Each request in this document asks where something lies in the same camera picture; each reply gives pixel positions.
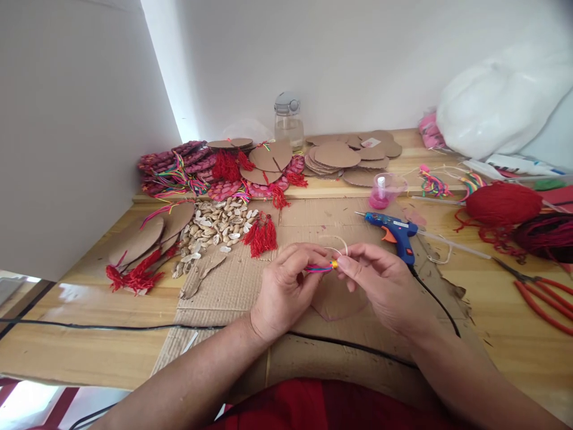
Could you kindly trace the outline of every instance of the glue gun cord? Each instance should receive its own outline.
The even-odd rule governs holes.
[[[456,335],[457,337],[461,337],[461,336],[460,336],[460,331],[459,331],[459,329],[458,329],[458,326],[456,325],[456,323],[455,323],[455,321],[454,321],[452,315],[448,312],[448,310],[447,310],[446,307],[443,305],[443,303],[440,302],[440,299],[438,299],[438,298],[436,297],[436,295],[432,292],[432,290],[429,289],[428,286],[424,283],[424,281],[422,281],[422,280],[420,279],[420,276],[419,276],[418,272],[416,272],[416,269],[414,269],[414,266],[413,266],[413,265],[408,265],[408,269],[410,269],[410,273],[412,273],[412,276],[413,276],[414,278],[416,278],[416,281],[418,281],[418,282],[420,283],[420,285],[421,285],[422,287],[424,287],[424,289],[425,289],[428,293],[430,293],[430,295],[434,298],[435,301],[437,301],[438,305],[440,305],[440,307],[441,307],[441,308],[443,309],[443,311],[446,313],[446,316],[448,317],[449,321],[452,323],[452,326],[454,327],[455,335]]]
[[[452,315],[448,312],[446,307],[443,303],[436,297],[434,293],[426,286],[426,284],[420,279],[420,276],[416,272],[413,266],[408,266],[412,276],[430,293],[430,295],[434,298],[435,301],[440,305],[440,307],[444,310],[446,315],[448,316],[452,326],[454,327],[454,331],[458,337],[460,336],[460,331],[452,318]],[[74,323],[67,323],[67,322],[55,322],[55,321],[38,321],[38,320],[23,320],[20,318],[0,318],[0,323],[7,323],[7,324],[34,324],[34,325],[52,325],[57,327],[64,327],[64,328],[75,328],[80,330],[122,330],[122,331],[155,331],[155,330],[165,330],[168,328],[186,328],[188,330],[221,330],[225,328],[225,325],[209,325],[209,326],[199,326],[199,325],[186,325],[186,324],[164,324],[164,325],[153,325],[149,327],[130,327],[128,325],[89,325],[89,324],[74,324]],[[332,339],[330,337],[323,337],[323,336],[316,336],[314,334],[304,334],[299,333],[296,331],[289,331],[287,334],[292,336],[302,337],[304,339],[309,340],[316,340],[318,342],[326,342],[332,343],[334,345],[346,346],[348,348],[357,349],[359,351],[364,351],[369,354],[376,355],[378,357],[383,357],[388,360],[394,361],[396,363],[402,364],[403,366],[418,369],[416,363],[412,361],[408,361],[404,358],[401,358],[397,355],[390,354],[388,352],[381,351],[379,349],[370,348],[369,346],[360,345],[359,343],[348,342],[346,340],[341,339]]]

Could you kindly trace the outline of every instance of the red-handled pliers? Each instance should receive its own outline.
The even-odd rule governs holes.
[[[519,292],[521,293],[521,295],[523,296],[529,307],[533,309],[537,315],[539,315],[549,324],[558,328],[562,332],[567,333],[570,336],[573,336],[573,328],[561,324],[559,321],[548,315],[543,309],[541,309],[541,307],[533,300],[533,297],[531,296],[531,294],[533,294],[534,296],[539,297],[553,309],[559,311],[561,314],[563,314],[571,321],[573,321],[573,305],[569,303],[567,300],[565,300],[563,297],[558,295],[555,291],[550,289],[548,285],[559,288],[560,290],[565,291],[566,293],[569,293],[572,296],[573,296],[573,289],[566,287],[565,285],[560,284],[559,282],[552,281],[547,278],[529,277],[527,275],[518,272],[515,269],[512,269],[510,266],[508,266],[498,258],[494,257],[494,260],[501,267],[503,267],[505,270],[507,270],[517,278],[517,280],[514,281],[513,283],[515,284],[515,286],[517,287],[517,289],[519,290]]]

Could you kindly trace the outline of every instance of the glue gun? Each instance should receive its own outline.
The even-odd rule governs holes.
[[[356,212],[363,216],[370,224],[382,228],[386,231],[382,240],[396,244],[396,254],[408,266],[413,266],[415,261],[412,245],[409,237],[418,232],[418,226],[411,222],[403,222],[400,218],[394,218],[388,215],[377,214],[374,212]]]

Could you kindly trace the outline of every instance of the forearm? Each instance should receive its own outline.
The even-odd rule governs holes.
[[[157,372],[93,428],[201,428],[212,422],[230,387],[269,346],[246,314]]]
[[[567,428],[437,321],[411,347],[434,391],[469,422],[481,428]]]

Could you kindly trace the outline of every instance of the pink cup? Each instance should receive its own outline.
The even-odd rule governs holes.
[[[372,209],[386,209],[407,188],[408,182],[404,177],[393,173],[380,173],[374,177],[368,204]]]

